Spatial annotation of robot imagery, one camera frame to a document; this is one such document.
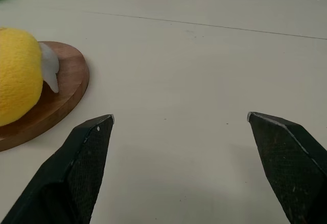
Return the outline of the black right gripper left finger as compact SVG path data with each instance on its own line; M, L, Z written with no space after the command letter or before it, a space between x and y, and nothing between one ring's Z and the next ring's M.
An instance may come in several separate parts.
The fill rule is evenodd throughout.
M90 224L113 125L107 114L74 127L0 224Z

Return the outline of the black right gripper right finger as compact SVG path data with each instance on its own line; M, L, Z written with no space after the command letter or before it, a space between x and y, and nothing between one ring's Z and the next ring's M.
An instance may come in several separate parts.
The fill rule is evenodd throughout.
M249 112L266 178L290 224L327 224L327 150L301 125Z

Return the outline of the yellow plush toy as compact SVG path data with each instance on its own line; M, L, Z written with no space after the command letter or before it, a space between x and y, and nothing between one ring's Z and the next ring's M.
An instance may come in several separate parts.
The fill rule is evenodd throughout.
M13 123L39 101L43 84L58 93L57 54L30 33L0 28L0 127Z

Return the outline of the round wooden base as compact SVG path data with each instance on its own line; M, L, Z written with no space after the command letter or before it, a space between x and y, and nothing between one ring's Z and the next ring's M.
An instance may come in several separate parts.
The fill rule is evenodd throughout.
M0 127L0 152L26 143L51 129L64 119L82 99L88 83L89 69L83 54L75 47L45 41L58 56L59 92L43 85L38 103L22 118Z

